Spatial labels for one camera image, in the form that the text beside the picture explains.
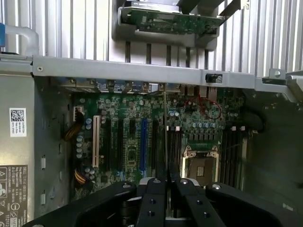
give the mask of barcode label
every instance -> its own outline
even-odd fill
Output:
[[[10,136],[27,136],[27,112],[26,108],[9,109]]]

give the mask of motherboard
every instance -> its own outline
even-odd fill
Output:
[[[222,132],[241,122],[244,96],[218,89],[216,101],[193,92],[168,94],[164,103],[162,95],[75,93],[73,102],[74,121],[77,112],[85,118],[72,140],[76,200],[117,181],[159,175],[165,147],[182,177],[217,180]]]

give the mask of green circuit board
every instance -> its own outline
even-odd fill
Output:
[[[223,17],[204,17],[143,9],[132,9],[129,17],[123,21],[123,23],[136,25],[140,31],[178,35],[213,35],[223,22]]]
[[[168,95],[167,133],[169,160],[180,165],[187,145],[201,151],[217,146],[222,130],[241,121],[244,97],[219,89],[217,104],[195,96]],[[164,153],[163,96],[115,93],[76,93],[74,110],[85,123],[73,144],[74,164],[90,184],[75,181],[72,196],[79,199],[117,181],[139,181],[155,176],[157,160]],[[99,117],[98,167],[92,166],[94,116]]]

